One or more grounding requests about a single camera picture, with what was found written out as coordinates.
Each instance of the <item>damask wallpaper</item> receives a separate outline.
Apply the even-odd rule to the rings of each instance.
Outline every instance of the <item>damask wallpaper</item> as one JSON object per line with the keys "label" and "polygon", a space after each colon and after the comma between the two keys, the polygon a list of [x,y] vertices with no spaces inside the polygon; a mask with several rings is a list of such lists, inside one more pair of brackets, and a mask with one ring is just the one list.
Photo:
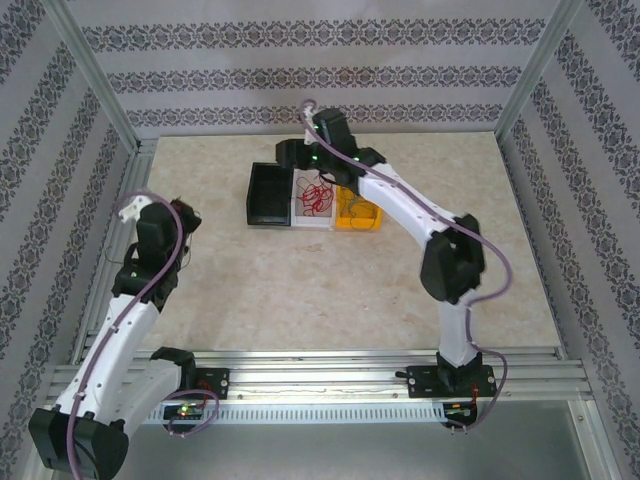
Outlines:
{"label": "damask wallpaper", "polygon": [[558,0],[74,0],[140,138],[290,133],[296,106],[356,131],[492,130]]}
{"label": "damask wallpaper", "polygon": [[568,353],[640,478],[638,6],[586,2],[503,144]]}
{"label": "damask wallpaper", "polygon": [[128,155],[37,1],[0,5],[0,479],[68,362]]}

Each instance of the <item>tangled red wire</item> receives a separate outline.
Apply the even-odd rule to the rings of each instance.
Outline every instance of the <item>tangled red wire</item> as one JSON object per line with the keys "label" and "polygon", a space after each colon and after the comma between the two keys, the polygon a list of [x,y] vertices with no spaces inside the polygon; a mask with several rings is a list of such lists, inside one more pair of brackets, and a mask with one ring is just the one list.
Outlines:
{"label": "tangled red wire", "polygon": [[[300,185],[300,181],[307,183],[306,186]],[[315,217],[316,214],[326,212],[333,204],[333,187],[325,182],[320,175],[314,181],[308,178],[298,178],[296,186],[302,190],[298,200],[302,202],[304,210],[302,214],[305,217]]]}

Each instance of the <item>yellow container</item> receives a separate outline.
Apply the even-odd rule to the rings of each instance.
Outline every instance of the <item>yellow container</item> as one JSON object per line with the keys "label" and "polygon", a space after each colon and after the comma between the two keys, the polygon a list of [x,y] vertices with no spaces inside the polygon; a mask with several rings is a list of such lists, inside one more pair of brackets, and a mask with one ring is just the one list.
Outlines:
{"label": "yellow container", "polygon": [[336,228],[348,230],[378,230],[382,209],[348,188],[336,188]]}

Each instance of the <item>black container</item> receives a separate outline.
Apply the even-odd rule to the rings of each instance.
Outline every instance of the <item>black container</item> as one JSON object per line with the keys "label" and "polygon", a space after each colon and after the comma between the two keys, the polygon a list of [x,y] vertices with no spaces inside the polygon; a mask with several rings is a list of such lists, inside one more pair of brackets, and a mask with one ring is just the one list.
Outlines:
{"label": "black container", "polygon": [[254,163],[247,193],[247,224],[291,226],[293,169]]}

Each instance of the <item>beige floor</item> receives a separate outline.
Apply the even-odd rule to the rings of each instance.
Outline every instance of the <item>beige floor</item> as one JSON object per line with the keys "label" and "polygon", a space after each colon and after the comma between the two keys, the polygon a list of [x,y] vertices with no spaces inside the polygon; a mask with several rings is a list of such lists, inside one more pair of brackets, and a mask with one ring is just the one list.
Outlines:
{"label": "beige floor", "polygon": [[[251,163],[278,136],[175,137],[158,144],[149,187],[203,218],[180,285],[145,341],[210,349],[410,349],[438,344],[437,307],[418,279],[421,249],[388,216],[375,233],[253,229]],[[486,346],[551,346],[558,336],[491,133],[360,135],[414,187],[472,213],[514,266],[515,284],[475,310]],[[487,253],[481,291],[503,281]]]}

